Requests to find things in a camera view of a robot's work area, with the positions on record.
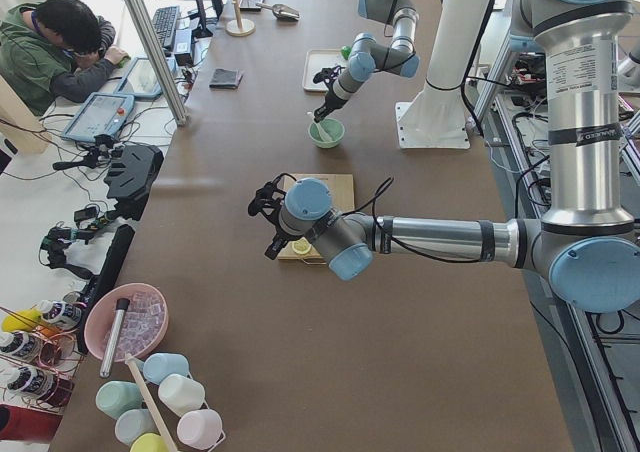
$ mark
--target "green bowl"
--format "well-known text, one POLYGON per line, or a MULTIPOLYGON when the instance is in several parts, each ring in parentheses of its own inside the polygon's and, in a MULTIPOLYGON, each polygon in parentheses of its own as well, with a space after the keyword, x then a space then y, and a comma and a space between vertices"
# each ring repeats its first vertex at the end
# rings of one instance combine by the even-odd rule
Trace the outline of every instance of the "green bowl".
POLYGON ((311 122, 309 125, 309 137, 311 137, 313 143, 322 149, 330 149, 331 147, 338 145, 344 137, 344 125, 342 122, 336 119, 324 119, 320 121, 320 124, 332 140, 322 140, 320 133, 318 132, 318 124, 311 122))

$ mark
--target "keyboard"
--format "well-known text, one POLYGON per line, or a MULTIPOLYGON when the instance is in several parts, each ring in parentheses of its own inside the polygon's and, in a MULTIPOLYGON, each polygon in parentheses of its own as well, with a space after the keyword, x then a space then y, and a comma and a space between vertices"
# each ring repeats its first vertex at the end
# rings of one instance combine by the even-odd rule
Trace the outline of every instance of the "keyboard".
POLYGON ((176 35, 178 19, 180 19, 180 7, 177 5, 162 7, 153 14, 151 23, 158 35, 161 47, 168 50, 173 49, 173 39, 176 35))

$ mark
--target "green jacket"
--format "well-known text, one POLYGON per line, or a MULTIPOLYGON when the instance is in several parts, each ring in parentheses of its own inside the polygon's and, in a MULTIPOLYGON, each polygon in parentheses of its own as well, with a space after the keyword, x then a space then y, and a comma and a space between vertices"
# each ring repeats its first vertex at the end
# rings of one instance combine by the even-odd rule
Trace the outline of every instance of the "green jacket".
POLYGON ((72 70, 73 61, 61 49, 26 26, 22 13, 37 4, 21 4, 0 24, 0 74, 35 115, 55 99, 54 77, 72 70))

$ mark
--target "bottle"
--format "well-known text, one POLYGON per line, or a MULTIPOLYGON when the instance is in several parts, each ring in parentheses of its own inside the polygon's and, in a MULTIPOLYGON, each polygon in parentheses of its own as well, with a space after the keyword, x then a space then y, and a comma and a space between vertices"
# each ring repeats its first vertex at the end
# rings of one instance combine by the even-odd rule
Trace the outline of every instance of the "bottle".
POLYGON ((75 329, 82 319, 82 309, 62 301, 42 300, 36 305, 45 322, 60 330, 75 329))
POLYGON ((41 400, 52 407, 63 407, 71 398, 73 383, 48 370, 23 365, 0 371, 0 387, 23 397, 41 400))
POLYGON ((60 358, 55 345, 22 330, 0 332, 0 353, 27 363, 40 359, 49 365, 60 358))

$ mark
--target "label on robot arm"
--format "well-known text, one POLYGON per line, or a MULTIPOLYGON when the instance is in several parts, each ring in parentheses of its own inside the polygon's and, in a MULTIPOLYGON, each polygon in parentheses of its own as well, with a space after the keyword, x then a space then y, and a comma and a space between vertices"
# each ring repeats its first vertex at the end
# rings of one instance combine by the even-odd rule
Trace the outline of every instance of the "label on robot arm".
POLYGON ((618 90, 617 43, 602 39, 547 56, 547 98, 618 90))

